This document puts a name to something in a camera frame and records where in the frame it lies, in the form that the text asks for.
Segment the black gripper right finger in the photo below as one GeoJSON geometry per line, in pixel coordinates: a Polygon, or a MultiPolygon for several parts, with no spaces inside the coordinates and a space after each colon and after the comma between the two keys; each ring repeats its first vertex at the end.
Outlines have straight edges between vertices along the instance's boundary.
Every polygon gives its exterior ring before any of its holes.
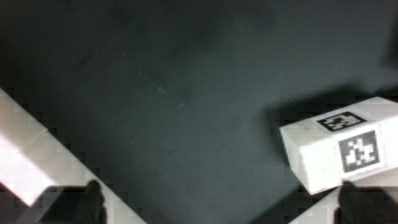
{"type": "Polygon", "coordinates": [[[342,184],[333,224],[398,224],[398,202],[380,187],[342,184]]]}

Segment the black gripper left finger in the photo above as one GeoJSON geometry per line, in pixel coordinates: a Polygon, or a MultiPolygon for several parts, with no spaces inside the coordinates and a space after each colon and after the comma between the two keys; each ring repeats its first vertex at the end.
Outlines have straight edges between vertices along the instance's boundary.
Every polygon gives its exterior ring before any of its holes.
{"type": "Polygon", "coordinates": [[[67,187],[60,202],[62,224],[106,224],[104,197],[97,181],[90,180],[85,186],[67,187]]]}

